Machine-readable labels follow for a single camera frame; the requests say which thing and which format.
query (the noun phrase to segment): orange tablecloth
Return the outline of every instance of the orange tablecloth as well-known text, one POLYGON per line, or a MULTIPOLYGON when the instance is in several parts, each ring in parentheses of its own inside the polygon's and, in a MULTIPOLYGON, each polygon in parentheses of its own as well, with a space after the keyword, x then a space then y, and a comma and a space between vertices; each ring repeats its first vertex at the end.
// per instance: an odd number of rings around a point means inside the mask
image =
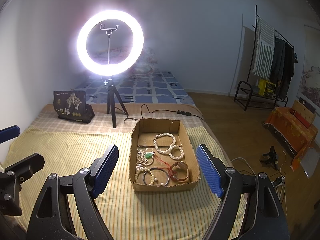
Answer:
POLYGON ((313 145, 318 129, 313 124, 309 128, 305 127, 289 112, 289 109, 289 107, 274 108, 264 125, 272 125, 277 129, 297 153, 291 164, 291 168, 296 170, 308 148, 313 145))

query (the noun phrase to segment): yellow striped cloth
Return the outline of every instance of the yellow striped cloth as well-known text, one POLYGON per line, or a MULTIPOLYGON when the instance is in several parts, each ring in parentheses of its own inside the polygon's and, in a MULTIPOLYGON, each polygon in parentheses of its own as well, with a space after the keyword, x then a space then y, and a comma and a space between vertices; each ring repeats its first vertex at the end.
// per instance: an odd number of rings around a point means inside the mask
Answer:
MULTIPOLYGON (((227 165, 220 147, 204 127, 188 128, 187 132, 194 149, 205 143, 213 155, 227 165)), ((134 192, 128 178, 131 133, 121 132, 45 132, 32 126, 25 130, 10 146, 4 166, 35 152, 44 156, 45 166, 22 184, 20 206, 23 215, 16 218, 18 222, 24 228, 28 227, 37 196, 50 173, 56 172, 59 176, 74 174, 80 168, 90 166, 111 144, 119 147, 119 161, 96 204, 114 239, 201 239, 220 199, 210 192, 205 179, 201 179, 192 191, 134 192)), ((77 235, 86 239, 73 196, 69 198, 69 203, 77 235)), ((239 233, 244 210, 243 197, 231 238, 239 233)))

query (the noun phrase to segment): illuminated ring lamp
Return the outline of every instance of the illuminated ring lamp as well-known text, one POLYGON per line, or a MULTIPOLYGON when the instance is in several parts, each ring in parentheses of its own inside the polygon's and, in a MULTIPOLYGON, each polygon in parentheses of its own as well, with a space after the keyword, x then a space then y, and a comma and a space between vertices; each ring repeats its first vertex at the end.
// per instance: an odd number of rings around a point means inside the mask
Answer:
MULTIPOLYGON (((100 12, 90 18, 80 30, 78 40, 77 40, 77 51, 79 58, 82 64, 89 69, 90 71, 101 75, 101 76, 113 76, 119 74, 128 68, 130 68, 139 58, 143 47, 143 32, 141 29, 140 24, 137 22, 135 18, 133 18, 130 14, 127 14, 122 11, 117 10, 106 10, 100 12), (116 19, 123 21, 126 23, 133 34, 133 45, 132 50, 128 57, 124 59, 122 62, 117 64, 110 64, 110 36, 112 31, 116 31, 116 28, 105 28, 104 25, 100 25, 101 30, 106 30, 106 34, 108 35, 108 63, 109 64, 99 64, 94 62, 88 52, 87 52, 87 39, 90 31, 100 22, 109 20, 109 19, 116 19)), ((108 81, 105 81, 104 84, 108 87, 108 101, 107 101, 107 114, 110 113, 111 108, 111 116, 112 116, 112 123, 113 128, 116 128, 116 110, 115 110, 115 95, 119 100, 120 105, 122 106, 123 111, 126 115, 129 115, 127 110, 124 107, 124 103, 117 91, 112 78, 109 78, 108 81)))

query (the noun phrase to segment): bolt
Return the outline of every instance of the bolt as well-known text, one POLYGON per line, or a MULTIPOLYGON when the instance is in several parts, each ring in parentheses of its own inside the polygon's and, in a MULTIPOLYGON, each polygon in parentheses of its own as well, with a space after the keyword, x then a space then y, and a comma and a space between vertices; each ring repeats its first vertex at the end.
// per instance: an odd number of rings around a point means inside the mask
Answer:
POLYGON ((88 168, 83 168, 83 169, 80 170, 81 174, 87 174, 88 172, 89 172, 88 168))
POLYGON ((8 193, 6 193, 6 194, 4 194, 3 198, 4 198, 4 200, 9 200, 11 198, 11 196, 8 193))
POLYGON ((232 168, 232 167, 227 168, 227 173, 233 174, 235 172, 236 172, 236 170, 234 168, 232 168))
POLYGON ((7 172, 7 175, 8 175, 8 176, 12 176, 12 175, 14 175, 14 172, 13 172, 13 171, 8 171, 8 172, 7 172))
POLYGON ((57 174, 55 174, 55 173, 51 173, 51 174, 48 176, 49 179, 54 179, 55 177, 57 177, 57 174))
POLYGON ((260 172, 259 177, 262 179, 266 179, 268 176, 264 172, 260 172))

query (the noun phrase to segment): bed sheet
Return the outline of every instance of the bed sheet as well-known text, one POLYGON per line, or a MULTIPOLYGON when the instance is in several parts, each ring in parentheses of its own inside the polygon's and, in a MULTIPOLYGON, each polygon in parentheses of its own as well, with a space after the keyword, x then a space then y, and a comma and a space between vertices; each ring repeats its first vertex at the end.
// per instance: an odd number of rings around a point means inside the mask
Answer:
MULTIPOLYGON (((139 118, 141 105, 128 105, 131 117, 139 118)), ((148 104, 150 111, 156 110, 156 106, 148 104)), ((17 221, 24 228, 28 226, 33 205, 48 174, 74 174, 100 157, 110 144, 116 144, 120 152, 119 161, 105 192, 96 199, 102 218, 114 239, 201 239, 220 203, 220 199, 210 192, 203 174, 199 184, 191 191, 134 192, 127 176, 131 132, 136 122, 127 120, 124 123, 122 120, 125 116, 118 113, 118 126, 113 129, 110 114, 104 113, 105 107, 105 104, 93 105, 96 116, 90 124, 81 124, 58 119, 53 105, 47 105, 31 126, 12 143, 5 167, 34 152, 39 152, 46 160, 44 169, 23 184, 20 192, 23 215, 17 217, 17 221)), ((188 105, 160 104, 160 107, 201 114, 195 107, 188 105)), ((181 120, 194 149, 204 143, 213 156, 220 158, 226 166, 231 166, 220 144, 212 138, 210 129, 201 119, 171 112, 149 114, 145 111, 143 117, 181 120)), ((74 198, 70 197, 69 203, 77 235, 85 238, 74 198)), ((230 238, 239 233, 245 205, 246 200, 242 197, 230 238)))
MULTIPOLYGON (((174 103, 195 105, 171 72, 154 71, 150 77, 128 79, 114 77, 124 103, 174 103)), ((107 90, 101 79, 84 82, 74 90, 86 92, 87 104, 106 103, 107 90)))

